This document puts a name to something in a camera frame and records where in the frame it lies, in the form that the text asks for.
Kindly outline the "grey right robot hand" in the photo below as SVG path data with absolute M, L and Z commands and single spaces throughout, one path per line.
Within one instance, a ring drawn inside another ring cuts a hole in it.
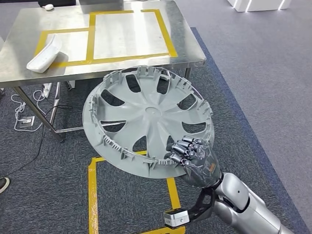
M 209 188 L 219 183 L 222 172 L 218 157 L 211 145 L 202 138 L 184 136 L 166 146 L 165 159 L 171 159 L 181 166 L 183 179 L 196 188 Z

